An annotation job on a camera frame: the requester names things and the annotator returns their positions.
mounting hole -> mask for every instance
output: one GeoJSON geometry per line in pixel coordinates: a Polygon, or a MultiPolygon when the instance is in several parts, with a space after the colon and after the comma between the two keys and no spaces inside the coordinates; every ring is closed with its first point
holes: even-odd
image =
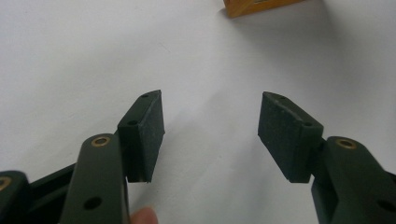
{"type": "Polygon", "coordinates": [[[100,136],[91,141],[91,145],[93,147],[102,147],[107,145],[110,142],[109,137],[100,136]]]}
{"type": "Polygon", "coordinates": [[[335,143],[340,147],[344,147],[344,148],[348,148],[348,149],[356,149],[357,148],[356,143],[354,143],[348,139],[343,139],[343,138],[337,139],[335,141],[335,143]]]}
{"type": "Polygon", "coordinates": [[[99,197],[93,197],[90,198],[89,200],[87,200],[84,203],[84,208],[85,210],[93,210],[97,207],[99,207],[99,205],[102,203],[102,199],[99,197]]]}
{"type": "Polygon", "coordinates": [[[11,177],[0,176],[0,191],[8,187],[9,184],[11,184],[11,181],[12,181],[11,177]]]}
{"type": "Polygon", "coordinates": [[[129,125],[136,125],[137,124],[137,120],[131,120],[128,122],[129,125]]]}
{"type": "Polygon", "coordinates": [[[392,212],[392,213],[396,212],[395,205],[393,205],[392,203],[390,203],[388,201],[379,200],[379,201],[377,201],[377,203],[382,209],[385,209],[388,212],[392,212]]]}

white surface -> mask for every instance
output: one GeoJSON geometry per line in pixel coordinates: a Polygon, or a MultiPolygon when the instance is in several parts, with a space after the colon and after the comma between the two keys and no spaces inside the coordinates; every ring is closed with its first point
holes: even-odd
{"type": "Polygon", "coordinates": [[[0,170],[30,181],[161,89],[166,135],[130,205],[161,223],[317,223],[257,136],[263,91],[396,173],[396,1],[307,0],[230,20],[221,0],[2,1],[0,170]]]}

orange object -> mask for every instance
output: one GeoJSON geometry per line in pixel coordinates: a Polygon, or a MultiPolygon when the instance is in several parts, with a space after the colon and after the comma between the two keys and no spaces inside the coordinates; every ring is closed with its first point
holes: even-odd
{"type": "Polygon", "coordinates": [[[304,0],[224,0],[224,5],[228,16],[234,18],[302,1],[304,0]]]}

screw hole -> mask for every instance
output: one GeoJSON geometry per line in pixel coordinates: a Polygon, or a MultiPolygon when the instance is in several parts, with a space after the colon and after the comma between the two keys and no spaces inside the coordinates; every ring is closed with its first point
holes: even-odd
{"type": "Polygon", "coordinates": [[[102,199],[99,197],[93,197],[90,198],[89,200],[87,200],[84,203],[84,208],[85,210],[93,210],[97,207],[99,207],[99,205],[102,203],[102,199]]]}
{"type": "Polygon", "coordinates": [[[136,125],[137,124],[137,120],[131,120],[128,122],[129,125],[136,125]]]}
{"type": "Polygon", "coordinates": [[[382,209],[385,209],[392,213],[396,212],[395,205],[393,205],[392,203],[390,203],[388,201],[380,200],[380,201],[377,201],[377,203],[382,209]]]}

